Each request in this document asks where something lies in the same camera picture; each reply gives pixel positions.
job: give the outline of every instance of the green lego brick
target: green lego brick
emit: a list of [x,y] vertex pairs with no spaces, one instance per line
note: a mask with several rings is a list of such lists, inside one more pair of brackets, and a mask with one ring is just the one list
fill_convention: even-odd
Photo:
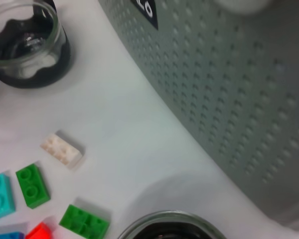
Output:
[[109,224],[73,205],[68,207],[60,221],[61,226],[86,239],[102,239]]
[[31,164],[16,172],[25,203],[30,208],[36,208],[50,200],[44,181],[38,167]]

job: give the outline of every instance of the red lego brick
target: red lego brick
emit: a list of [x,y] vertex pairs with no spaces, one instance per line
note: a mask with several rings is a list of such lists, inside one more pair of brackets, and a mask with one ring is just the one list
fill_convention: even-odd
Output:
[[51,230],[44,224],[40,223],[37,225],[28,235],[25,236],[25,239],[51,239]]

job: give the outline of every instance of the white table surface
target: white table surface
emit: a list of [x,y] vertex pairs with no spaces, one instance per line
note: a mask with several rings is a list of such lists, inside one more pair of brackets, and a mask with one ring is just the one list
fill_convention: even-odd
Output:
[[[186,210],[228,239],[299,239],[267,219],[222,173],[148,83],[95,0],[56,0],[74,50],[59,82],[19,90],[0,82],[0,173],[10,176],[16,212],[0,233],[29,232],[45,221],[55,239],[78,239],[60,227],[69,204],[111,218],[108,239],[158,210]],[[62,130],[86,147],[69,171],[39,145]],[[36,162],[51,200],[26,206],[15,171]]]

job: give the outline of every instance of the black label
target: black label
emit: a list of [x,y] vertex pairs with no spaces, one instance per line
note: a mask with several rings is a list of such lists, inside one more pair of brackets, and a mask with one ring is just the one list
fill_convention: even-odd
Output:
[[146,19],[158,30],[155,0],[131,0]]

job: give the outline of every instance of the dimpled pattern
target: dimpled pattern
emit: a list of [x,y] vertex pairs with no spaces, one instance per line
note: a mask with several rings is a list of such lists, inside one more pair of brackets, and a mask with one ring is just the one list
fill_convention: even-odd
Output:
[[9,178],[0,174],[0,218],[15,212]]
[[73,205],[69,205],[60,225],[86,239],[102,239],[109,227],[108,222]]
[[299,4],[240,17],[212,0],[156,1],[157,31],[129,1],[100,3],[188,131],[267,215],[286,224],[282,209],[299,202]]

